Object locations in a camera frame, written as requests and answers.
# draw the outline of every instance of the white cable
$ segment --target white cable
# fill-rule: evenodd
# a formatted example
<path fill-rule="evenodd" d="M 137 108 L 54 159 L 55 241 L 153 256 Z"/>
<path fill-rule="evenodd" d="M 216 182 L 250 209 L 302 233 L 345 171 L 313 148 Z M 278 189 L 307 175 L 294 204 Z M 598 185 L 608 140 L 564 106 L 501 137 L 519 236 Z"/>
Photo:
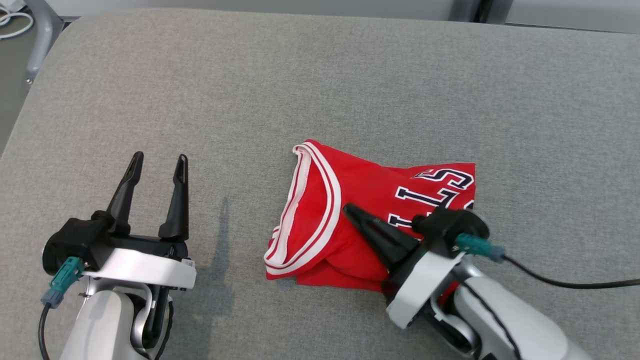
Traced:
<path fill-rule="evenodd" d="M 29 15 L 27 13 L 12 13 L 8 9 L 3 8 L 2 6 L 0 6 L 0 12 L 5 12 L 6 13 L 6 15 L 0 17 L 0 26 L 7 25 L 9 23 L 9 21 L 14 17 L 26 17 L 27 19 L 29 19 L 29 24 L 27 26 L 25 26 L 24 28 L 22 28 L 22 29 L 20 29 L 18 31 L 14 31 L 13 33 L 9 33 L 9 34 L 0 34 L 0 40 L 6 39 L 6 38 L 16 37 L 16 36 L 18 36 L 20 34 L 25 33 L 27 30 L 31 29 L 31 27 L 33 26 L 33 18 L 31 17 L 31 15 Z"/>

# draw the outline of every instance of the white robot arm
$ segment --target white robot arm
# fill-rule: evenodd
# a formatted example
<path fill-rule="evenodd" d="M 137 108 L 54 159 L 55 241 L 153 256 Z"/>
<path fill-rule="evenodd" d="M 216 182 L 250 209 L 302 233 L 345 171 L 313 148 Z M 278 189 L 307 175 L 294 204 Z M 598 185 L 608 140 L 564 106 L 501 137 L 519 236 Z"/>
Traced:
<path fill-rule="evenodd" d="M 158 236 L 131 235 L 129 210 L 140 180 L 143 153 L 127 167 L 107 211 L 91 220 L 71 218 L 51 236 L 42 264 L 54 275 L 42 299 L 40 351 L 49 309 L 55 309 L 75 281 L 87 286 L 84 304 L 63 350 L 63 360 L 156 360 L 169 337 L 171 290 L 190 290 L 196 279 L 188 258 L 188 160 L 180 155 L 173 176 L 173 196 Z"/>
<path fill-rule="evenodd" d="M 474 248 L 473 241 L 488 238 L 489 230 L 473 212 L 439 208 L 428 218 L 414 218 L 422 242 L 353 204 L 344 212 L 389 270 L 382 290 L 398 327 L 422 316 L 453 349 L 477 360 L 591 359 L 551 319 L 472 264 L 465 250 L 504 255 Z"/>

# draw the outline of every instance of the teal connector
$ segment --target teal connector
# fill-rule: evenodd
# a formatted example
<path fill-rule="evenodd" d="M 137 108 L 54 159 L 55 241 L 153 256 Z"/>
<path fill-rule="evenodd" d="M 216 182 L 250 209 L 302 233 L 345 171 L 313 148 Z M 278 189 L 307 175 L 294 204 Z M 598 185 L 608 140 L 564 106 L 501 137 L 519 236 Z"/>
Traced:
<path fill-rule="evenodd" d="M 51 308 L 56 309 L 64 299 L 67 290 L 80 279 L 82 272 L 84 272 L 82 259 L 69 257 L 49 283 L 49 291 L 40 299 L 42 304 L 51 304 Z"/>
<path fill-rule="evenodd" d="M 486 256 L 496 263 L 501 263 L 504 260 L 504 247 L 493 246 L 487 239 L 469 234 L 460 234 L 456 238 L 456 243 L 460 250 L 469 254 Z"/>

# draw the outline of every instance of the gray fabric surface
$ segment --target gray fabric surface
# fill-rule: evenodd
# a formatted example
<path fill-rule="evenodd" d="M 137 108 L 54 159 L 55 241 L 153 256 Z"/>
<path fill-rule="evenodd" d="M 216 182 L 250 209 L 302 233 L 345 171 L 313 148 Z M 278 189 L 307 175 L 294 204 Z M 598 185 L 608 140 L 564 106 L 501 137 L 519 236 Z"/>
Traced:
<path fill-rule="evenodd" d="M 0 160 L 0 352 L 38 357 L 40 251 L 104 209 L 145 152 L 132 231 L 154 234 L 189 156 L 196 288 L 167 359 L 457 359 L 377 293 L 269 282 L 262 255 L 306 138 L 388 166 L 477 163 L 493 239 L 566 281 L 638 277 L 640 38 L 414 20 L 145 10 L 80 19 Z M 479 266 L 595 359 L 638 359 L 640 289 L 562 290 Z M 61 353 L 80 299 L 51 312 Z"/>

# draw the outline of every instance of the basketball jersey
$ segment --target basketball jersey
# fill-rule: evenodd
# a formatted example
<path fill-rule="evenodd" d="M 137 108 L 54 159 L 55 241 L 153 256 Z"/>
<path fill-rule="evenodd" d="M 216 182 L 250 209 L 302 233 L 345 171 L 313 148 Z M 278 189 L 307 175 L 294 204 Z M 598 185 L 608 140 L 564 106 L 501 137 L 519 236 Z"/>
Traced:
<path fill-rule="evenodd" d="M 437 206 L 473 207 L 472 163 L 382 167 L 315 140 L 293 153 L 298 164 L 264 255 L 267 279 L 295 275 L 298 284 L 380 291 L 387 269 L 342 213 L 343 205 L 351 202 L 414 238 L 416 214 L 428 216 Z"/>

